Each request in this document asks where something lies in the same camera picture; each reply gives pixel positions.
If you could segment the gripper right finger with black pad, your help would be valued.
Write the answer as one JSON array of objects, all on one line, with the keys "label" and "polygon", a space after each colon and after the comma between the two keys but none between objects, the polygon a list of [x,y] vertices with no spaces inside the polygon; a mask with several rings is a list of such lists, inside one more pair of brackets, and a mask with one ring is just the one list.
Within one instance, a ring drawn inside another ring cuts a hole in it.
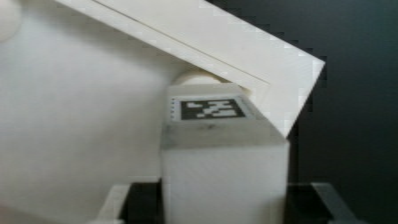
[{"label": "gripper right finger with black pad", "polygon": [[329,183],[288,186],[286,224],[370,224],[357,218]]}]

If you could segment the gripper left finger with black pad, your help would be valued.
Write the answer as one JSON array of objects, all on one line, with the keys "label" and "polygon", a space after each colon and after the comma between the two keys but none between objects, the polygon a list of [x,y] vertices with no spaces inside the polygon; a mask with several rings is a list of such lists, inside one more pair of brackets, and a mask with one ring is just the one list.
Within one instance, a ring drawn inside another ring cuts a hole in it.
[{"label": "gripper left finger with black pad", "polygon": [[164,224],[160,183],[114,185],[98,216],[85,224]]}]

